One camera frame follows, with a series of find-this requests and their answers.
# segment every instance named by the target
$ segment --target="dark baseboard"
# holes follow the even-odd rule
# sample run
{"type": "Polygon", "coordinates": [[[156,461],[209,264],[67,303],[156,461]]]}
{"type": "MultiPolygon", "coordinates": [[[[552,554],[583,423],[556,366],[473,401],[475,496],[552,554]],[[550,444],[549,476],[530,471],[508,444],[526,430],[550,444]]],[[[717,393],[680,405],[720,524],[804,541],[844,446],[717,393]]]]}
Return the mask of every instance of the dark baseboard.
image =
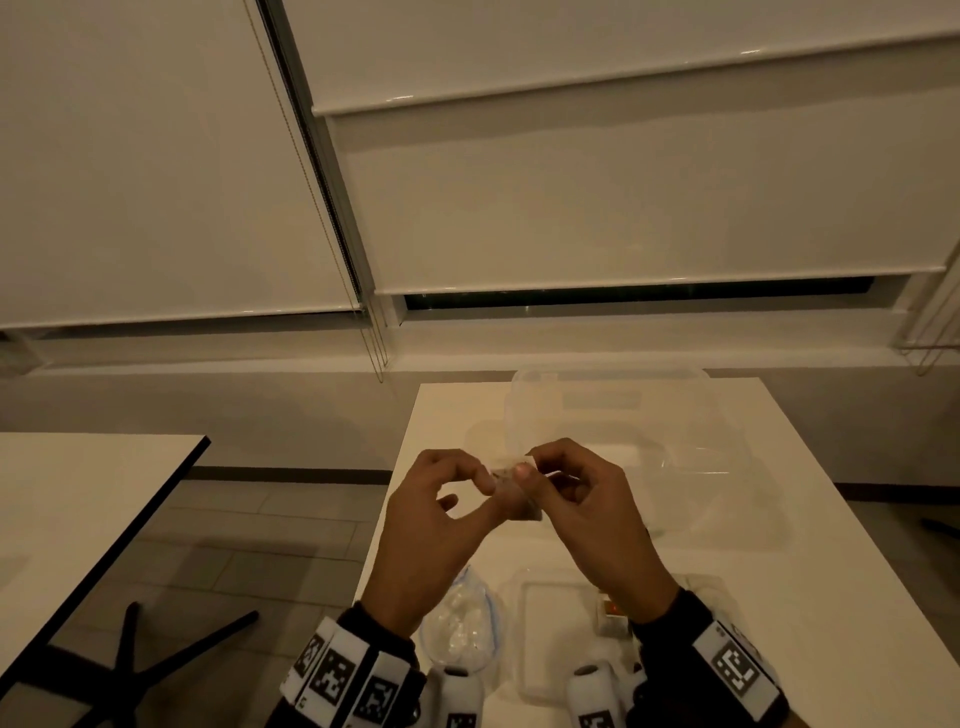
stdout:
{"type": "MultiPolygon", "coordinates": [[[[244,480],[267,483],[347,483],[389,485],[393,471],[332,468],[246,468],[195,465],[185,480],[244,480]]],[[[942,485],[892,485],[885,483],[835,483],[845,500],[884,503],[960,504],[960,487],[942,485]]]]}
{"type": "Polygon", "coordinates": [[[336,470],[331,468],[233,468],[195,465],[186,480],[246,480],[267,483],[347,483],[389,485],[393,471],[336,470]]]}
{"type": "Polygon", "coordinates": [[[891,485],[884,483],[835,483],[845,500],[925,505],[960,504],[960,487],[949,485],[891,485]]]}

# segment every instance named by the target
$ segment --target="tabletop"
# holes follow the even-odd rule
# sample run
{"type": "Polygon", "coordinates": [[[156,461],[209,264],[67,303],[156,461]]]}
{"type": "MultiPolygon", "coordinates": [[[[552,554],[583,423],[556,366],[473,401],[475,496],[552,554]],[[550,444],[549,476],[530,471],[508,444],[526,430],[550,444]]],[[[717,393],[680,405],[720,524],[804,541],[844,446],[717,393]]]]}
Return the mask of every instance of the tabletop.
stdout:
{"type": "MultiPolygon", "coordinates": [[[[666,566],[723,579],[745,620],[740,626],[809,725],[960,725],[960,667],[766,387],[752,378],[709,386],[767,476],[764,518],[715,533],[710,543],[657,539],[666,566]]],[[[509,390],[501,382],[422,385],[388,494],[422,449],[463,448],[481,460],[503,455],[509,390]]],[[[449,492],[460,496],[453,516],[482,499],[471,483],[444,486],[449,492]]],[[[382,525],[381,511],[358,598],[382,525]]],[[[470,563],[495,591],[519,570],[575,569],[556,534],[535,522],[504,523],[470,563]]],[[[419,645],[418,654],[429,664],[419,645]]],[[[485,726],[566,728],[564,711],[521,702],[503,667],[487,693],[485,726]]]]}
{"type": "MultiPolygon", "coordinates": [[[[46,643],[209,445],[0,433],[0,674],[46,643]]],[[[11,678],[0,679],[0,695],[11,678]]]]}

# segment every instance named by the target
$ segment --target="tile floor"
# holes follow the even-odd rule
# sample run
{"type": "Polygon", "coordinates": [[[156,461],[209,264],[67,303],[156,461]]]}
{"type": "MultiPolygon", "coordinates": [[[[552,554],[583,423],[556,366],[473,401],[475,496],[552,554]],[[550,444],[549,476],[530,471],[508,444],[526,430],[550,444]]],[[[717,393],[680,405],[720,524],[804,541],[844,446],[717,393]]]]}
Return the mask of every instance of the tile floor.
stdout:
{"type": "MultiPolygon", "coordinates": [[[[277,686],[322,615],[350,604],[386,488],[187,480],[124,551],[54,642],[112,663],[124,610],[143,605],[145,667],[251,609],[257,625],[155,688],[154,726],[262,726],[277,686]]],[[[960,506],[852,503],[934,629],[960,660],[960,542],[916,525],[960,524],[960,506]]],[[[17,685],[0,725],[60,728],[83,706],[17,685]]]]}

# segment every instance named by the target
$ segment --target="clear plastic bin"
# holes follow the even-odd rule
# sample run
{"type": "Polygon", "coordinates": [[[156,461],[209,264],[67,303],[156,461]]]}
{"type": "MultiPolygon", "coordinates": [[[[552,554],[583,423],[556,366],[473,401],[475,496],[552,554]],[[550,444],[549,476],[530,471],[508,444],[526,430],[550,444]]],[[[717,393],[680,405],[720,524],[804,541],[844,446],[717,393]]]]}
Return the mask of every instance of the clear plastic bin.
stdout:
{"type": "Polygon", "coordinates": [[[751,456],[698,369],[517,371],[504,420],[509,452],[569,437],[626,472],[652,535],[688,529],[751,456]]]}

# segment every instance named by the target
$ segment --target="table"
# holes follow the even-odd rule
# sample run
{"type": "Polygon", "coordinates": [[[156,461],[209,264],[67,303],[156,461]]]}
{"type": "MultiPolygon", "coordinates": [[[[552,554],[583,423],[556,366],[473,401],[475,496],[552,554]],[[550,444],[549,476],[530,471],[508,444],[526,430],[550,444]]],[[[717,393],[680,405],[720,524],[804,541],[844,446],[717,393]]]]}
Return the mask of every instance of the table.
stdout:
{"type": "Polygon", "coordinates": [[[203,435],[0,433],[0,697],[209,444],[203,435]]]}
{"type": "MultiPolygon", "coordinates": [[[[666,566],[724,580],[745,619],[742,626],[809,725],[960,725],[960,667],[763,383],[732,378],[709,385],[768,472],[779,516],[773,527],[758,523],[760,537],[746,546],[658,540],[666,566]]],[[[509,389],[509,383],[422,385],[388,494],[422,449],[463,448],[481,460],[503,454],[509,389]]],[[[453,516],[482,500],[472,483],[451,483],[442,493],[460,496],[453,516]]],[[[381,511],[357,597],[370,576],[382,526],[381,511]]],[[[495,591],[521,569],[575,568],[556,534],[529,522],[501,525],[471,563],[495,591]]],[[[418,655],[428,665],[419,645],[418,655]]],[[[501,673],[509,673],[503,667],[501,673]]],[[[566,728],[569,721],[561,710],[520,702],[508,674],[488,691],[484,725],[566,728]]]]}

